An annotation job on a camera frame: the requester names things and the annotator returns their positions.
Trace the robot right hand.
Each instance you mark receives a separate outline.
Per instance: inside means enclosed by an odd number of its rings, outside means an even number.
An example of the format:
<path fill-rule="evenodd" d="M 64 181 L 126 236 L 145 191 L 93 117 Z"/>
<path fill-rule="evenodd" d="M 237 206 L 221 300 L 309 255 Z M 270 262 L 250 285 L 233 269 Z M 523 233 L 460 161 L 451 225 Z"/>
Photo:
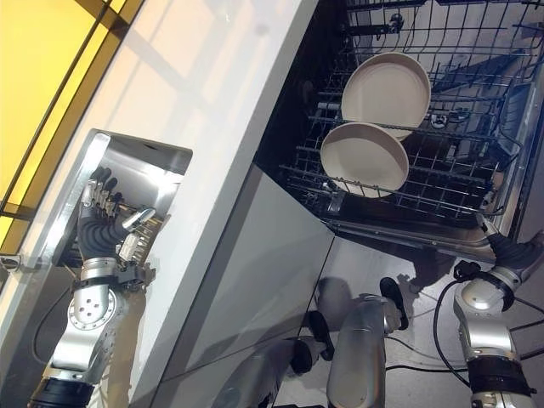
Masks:
<path fill-rule="evenodd" d="M 495 225 L 481 214 L 476 215 L 492 252 L 495 254 L 493 270 L 507 278 L 514 289 L 520 287 L 533 274 L 543 269 L 543 231 L 538 231 L 529 241 L 516 242 L 501 234 Z"/>

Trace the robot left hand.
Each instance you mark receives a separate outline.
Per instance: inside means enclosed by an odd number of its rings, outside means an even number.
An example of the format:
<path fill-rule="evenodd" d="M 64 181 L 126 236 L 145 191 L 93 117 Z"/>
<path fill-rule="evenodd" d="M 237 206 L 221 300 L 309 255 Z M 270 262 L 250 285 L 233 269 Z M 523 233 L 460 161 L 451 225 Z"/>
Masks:
<path fill-rule="evenodd" d="M 78 212 L 76 237 L 82 259 L 115 258 L 116 248 L 156 210 L 141 207 L 123 212 L 124 197 L 115 192 L 117 178 L 108 167 L 97 167 L 83 188 Z"/>

